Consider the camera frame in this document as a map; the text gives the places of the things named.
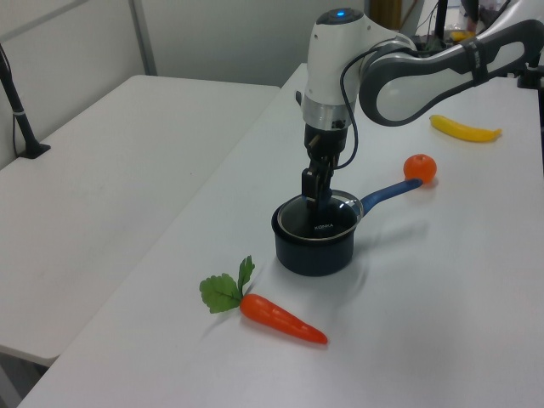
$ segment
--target black pole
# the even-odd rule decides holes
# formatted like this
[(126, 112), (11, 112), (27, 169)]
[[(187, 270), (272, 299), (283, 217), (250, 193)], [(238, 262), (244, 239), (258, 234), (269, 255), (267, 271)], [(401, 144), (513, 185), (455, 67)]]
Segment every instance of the black pole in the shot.
[(2, 55), (0, 55), (0, 80), (2, 81), (3, 89), (8, 96), (9, 104), (11, 105), (11, 109), (13, 110), (13, 113), (15, 115), (15, 119), (17, 119), (17, 123), (19, 123), (20, 131), (23, 134), (23, 138), (25, 138), (26, 142), (26, 149), (20, 154), (20, 156), (27, 159), (35, 159), (41, 156), (47, 150), (51, 149), (51, 147), (46, 144), (40, 144), (34, 137), (31, 124), (28, 122), (25, 109), (20, 102), (17, 90), (15, 89), (11, 70), (9, 69), (8, 61), (6, 60), (7, 57), (5, 57), (3, 50), (1, 51)]
[(448, 0), (439, 0), (439, 6), (436, 12), (436, 24), (434, 25), (434, 35), (440, 40), (444, 40), (445, 15), (448, 12)]

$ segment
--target toy banana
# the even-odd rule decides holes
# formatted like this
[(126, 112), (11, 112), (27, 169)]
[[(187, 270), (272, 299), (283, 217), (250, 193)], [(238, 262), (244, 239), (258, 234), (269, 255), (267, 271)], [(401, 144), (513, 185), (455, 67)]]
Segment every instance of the toy banana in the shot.
[(441, 115), (432, 115), (430, 119), (433, 128), (438, 129), (440, 132), (449, 134), (454, 138), (469, 142), (492, 142), (502, 133), (501, 129), (489, 130), (469, 127)]

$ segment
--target black metal stand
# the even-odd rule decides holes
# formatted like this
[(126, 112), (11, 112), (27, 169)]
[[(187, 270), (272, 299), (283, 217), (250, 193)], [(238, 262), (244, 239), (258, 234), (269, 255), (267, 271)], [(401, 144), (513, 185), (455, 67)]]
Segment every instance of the black metal stand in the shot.
[(51, 149), (51, 146), (40, 144), (34, 137), (31, 124), (28, 122), (25, 110), (23, 109), (23, 105), (21, 104), (19, 95), (15, 89), (8, 61), (4, 60), (3, 55), (0, 55), (0, 80), (2, 81), (3, 89), (8, 96), (9, 104), (14, 112), (17, 123), (19, 124), (23, 138), (25, 138), (26, 149), (20, 154), (20, 157), (35, 159)]
[(536, 89), (538, 91), (538, 104), (541, 114), (541, 146), (542, 146), (542, 164), (544, 169), (544, 89), (542, 88), (542, 78), (544, 78), (544, 67), (538, 66), (541, 56), (533, 59), (523, 71), (519, 72), (518, 88)]

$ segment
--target black pot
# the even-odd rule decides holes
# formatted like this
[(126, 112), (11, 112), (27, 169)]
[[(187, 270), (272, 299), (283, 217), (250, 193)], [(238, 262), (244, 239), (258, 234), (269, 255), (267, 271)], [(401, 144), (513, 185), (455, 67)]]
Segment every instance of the black pot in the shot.
[(354, 232), (359, 221), (379, 202), (414, 190), (419, 178), (403, 181), (367, 195), (359, 201), (344, 191), (333, 190), (326, 208), (309, 210), (302, 195), (275, 210), (276, 256), (290, 271), (306, 276), (338, 272), (353, 257)]

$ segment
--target carrot leaves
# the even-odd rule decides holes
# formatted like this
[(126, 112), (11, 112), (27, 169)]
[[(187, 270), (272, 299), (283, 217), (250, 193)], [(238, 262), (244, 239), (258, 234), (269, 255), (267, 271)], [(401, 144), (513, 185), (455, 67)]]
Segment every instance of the carrot leaves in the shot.
[(235, 280), (227, 274), (210, 276), (200, 284), (202, 302), (210, 309), (210, 313), (226, 312), (240, 306), (243, 298), (242, 288), (249, 282), (255, 265), (249, 256), (241, 261), (238, 273), (238, 286)]

